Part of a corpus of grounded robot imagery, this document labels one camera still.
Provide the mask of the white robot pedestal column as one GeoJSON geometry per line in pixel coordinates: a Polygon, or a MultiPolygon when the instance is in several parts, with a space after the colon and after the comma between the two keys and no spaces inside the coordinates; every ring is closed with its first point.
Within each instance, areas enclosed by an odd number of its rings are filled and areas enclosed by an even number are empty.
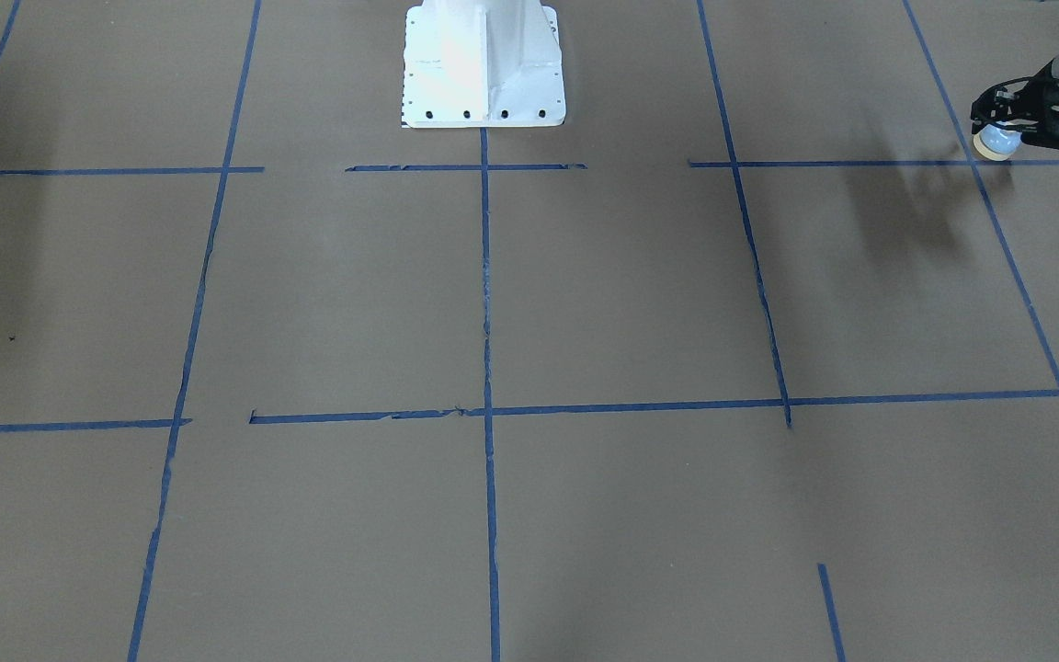
{"type": "Polygon", "coordinates": [[[555,8],[541,1],[423,1],[408,8],[401,126],[555,127],[566,117],[555,8]]]}

